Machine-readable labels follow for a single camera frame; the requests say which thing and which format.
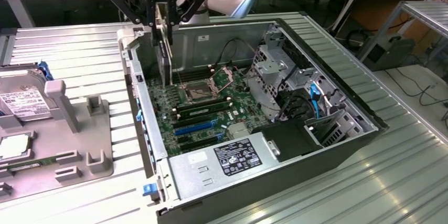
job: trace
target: blue pcie slot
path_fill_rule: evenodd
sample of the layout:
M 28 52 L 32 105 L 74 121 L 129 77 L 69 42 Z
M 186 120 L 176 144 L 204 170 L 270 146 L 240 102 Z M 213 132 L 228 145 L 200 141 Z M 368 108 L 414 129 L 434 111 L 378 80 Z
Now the blue pcie slot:
M 188 133 L 192 133 L 192 132 L 196 132 L 196 131 L 200 131 L 200 130 L 204 130 L 204 129 L 209 129 L 209 128 L 214 127 L 216 121 L 217 121 L 217 119 L 214 119 L 209 122 L 197 124 L 194 126 L 190 126 L 188 128 L 176 130 L 174 131 L 174 136 L 185 135 Z

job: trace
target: warning label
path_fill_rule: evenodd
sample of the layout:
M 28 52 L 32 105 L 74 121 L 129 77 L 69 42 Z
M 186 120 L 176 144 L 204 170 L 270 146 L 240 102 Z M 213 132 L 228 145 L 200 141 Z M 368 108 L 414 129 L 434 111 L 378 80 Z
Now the warning label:
M 214 153 L 226 176 L 262 164 L 248 138 L 214 148 Z
M 0 98 L 18 118 L 49 113 L 38 90 L 0 94 Z

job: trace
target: white sticker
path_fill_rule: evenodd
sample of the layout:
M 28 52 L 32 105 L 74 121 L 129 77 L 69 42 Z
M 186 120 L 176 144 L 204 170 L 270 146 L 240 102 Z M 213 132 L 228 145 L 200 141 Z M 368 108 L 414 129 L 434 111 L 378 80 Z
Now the white sticker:
M 232 116 L 232 113 L 229 111 L 226 112 L 226 115 L 229 116 L 229 119 L 233 120 L 233 116 Z
M 202 36 L 198 36 L 197 37 L 197 41 L 201 42 L 201 41 L 208 41 L 209 37 L 208 35 L 202 35 Z
M 9 171 L 16 172 L 18 170 L 25 170 L 25 169 L 38 167 L 38 166 L 40 166 L 40 163 L 34 163 L 34 164 L 30 164 L 30 165 L 24 165 L 24 166 L 18 166 L 16 168 L 10 168 Z
M 18 118 L 49 113 L 38 90 L 0 94 L 0 98 Z
M 188 161 L 190 165 L 205 160 L 206 160 L 205 152 L 197 152 L 188 156 Z

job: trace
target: hard drive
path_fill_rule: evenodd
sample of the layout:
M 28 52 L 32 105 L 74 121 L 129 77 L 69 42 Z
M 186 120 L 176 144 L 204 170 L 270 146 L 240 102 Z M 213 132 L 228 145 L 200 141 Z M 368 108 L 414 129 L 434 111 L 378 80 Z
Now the hard drive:
M 16 115 L 20 121 L 49 118 L 57 106 L 44 93 L 48 80 L 45 62 L 0 66 L 0 115 Z

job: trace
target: blue cable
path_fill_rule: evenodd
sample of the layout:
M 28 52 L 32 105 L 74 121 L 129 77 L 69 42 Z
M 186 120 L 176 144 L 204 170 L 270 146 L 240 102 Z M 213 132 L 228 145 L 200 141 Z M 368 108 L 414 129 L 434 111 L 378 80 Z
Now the blue cable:
M 317 101 L 320 100 L 320 90 L 317 89 L 316 84 L 310 84 L 309 95 L 310 95 L 310 100 L 313 102 L 313 106 L 314 106 L 314 110 L 316 110 L 316 118 L 318 119 L 320 115 L 318 115 Z

